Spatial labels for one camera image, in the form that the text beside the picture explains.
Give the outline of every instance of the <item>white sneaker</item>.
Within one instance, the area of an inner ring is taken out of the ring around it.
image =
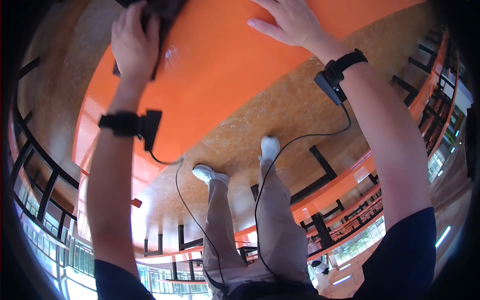
[[[280,152],[280,142],[273,136],[264,136],[260,146],[262,148],[262,156],[258,156],[260,162],[266,160],[273,161],[278,152]]]
[[[204,181],[206,184],[212,179],[220,180],[226,184],[226,186],[230,183],[230,178],[226,174],[214,172],[213,169],[207,165],[196,165],[193,167],[192,173],[196,178]]]

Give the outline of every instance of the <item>beige pants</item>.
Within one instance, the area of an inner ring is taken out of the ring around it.
[[[260,165],[261,184],[271,161]],[[220,258],[221,273],[228,292],[249,281],[274,281],[272,274],[259,259],[247,266],[235,246],[233,223],[227,199],[228,187],[219,180],[208,185],[208,210],[205,231]],[[265,181],[257,209],[258,240],[263,259],[268,267],[285,279],[310,283],[307,271],[307,239],[305,230],[298,226],[290,210],[290,191],[272,167]],[[205,270],[216,282],[222,283],[217,253],[204,237],[204,276],[212,290],[213,299],[222,299],[222,292],[207,279]]]

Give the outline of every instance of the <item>floor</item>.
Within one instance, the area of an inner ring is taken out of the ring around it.
[[[26,115],[32,111],[30,130],[52,158],[77,180],[80,169],[71,157],[78,112],[93,71],[109,44],[111,22],[119,11],[119,5],[112,0],[56,4],[48,21],[39,28],[25,59],[28,63],[40,56],[42,61],[20,82],[20,112]],[[344,42],[361,49],[386,81],[396,74],[409,78],[411,85],[420,88],[426,74],[406,62],[408,56],[426,62],[428,56],[418,51],[418,42],[430,28],[435,28],[435,19],[424,3],[378,20],[349,35]],[[334,132],[346,126],[343,111],[313,82],[323,68],[316,57],[305,61],[218,124],[184,154],[186,160],[179,172],[180,191],[200,223],[206,214],[207,186],[192,175],[194,165],[209,164],[231,177],[229,203],[234,228],[241,230],[254,224],[250,187],[257,183],[257,157],[265,134],[275,135],[284,145],[299,135]],[[402,98],[406,96],[397,86],[394,89]],[[278,159],[279,176],[292,194],[325,173],[309,152],[311,146],[317,146],[337,174],[369,149],[348,102],[346,107],[352,117],[350,130],[332,137],[299,140]],[[48,178],[48,168],[41,159],[34,159],[32,168]],[[175,172],[175,166],[165,169],[139,195],[142,206],[132,207],[133,239],[139,252],[143,251],[145,238],[155,245],[158,233],[164,234],[164,252],[177,251],[179,224],[185,225],[185,241],[201,237],[178,197]],[[371,182],[364,180],[340,199],[342,204],[347,207],[371,186]],[[75,204],[76,191],[67,184],[57,183],[56,193],[67,204]]]

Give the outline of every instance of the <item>ceiling light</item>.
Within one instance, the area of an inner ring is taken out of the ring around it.
[[[340,279],[339,281],[335,281],[335,282],[333,283],[333,285],[339,284],[340,282],[345,281],[345,280],[349,279],[350,277],[351,277],[351,276],[348,275],[347,277],[342,278],[342,279]]]
[[[445,229],[445,232],[442,234],[442,236],[440,237],[440,239],[438,240],[438,242],[435,244],[435,248],[438,248],[438,246],[440,246],[440,244],[444,241],[445,237],[447,236],[448,232],[450,231],[450,226],[447,227],[447,229]]]
[[[339,271],[341,271],[341,270],[343,270],[343,269],[346,269],[346,268],[348,268],[348,267],[350,267],[350,266],[351,266],[351,264],[347,264],[347,265],[341,267],[341,268],[339,269]]]

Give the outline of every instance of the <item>black wrist strap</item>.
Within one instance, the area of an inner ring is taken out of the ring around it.
[[[357,48],[355,48],[355,52],[342,56],[335,62],[335,64],[336,67],[343,73],[343,71],[345,71],[347,68],[363,61],[368,62],[367,58],[363,55],[363,53]]]
[[[338,84],[343,80],[343,71],[352,65],[359,62],[368,62],[367,58],[363,53],[355,48],[355,51],[349,54],[346,54],[339,58],[337,61],[331,60],[325,66],[325,72],[329,84],[333,87],[338,87]]]
[[[102,116],[98,126],[111,128],[115,136],[138,136],[139,119],[136,113],[119,111],[115,115]]]

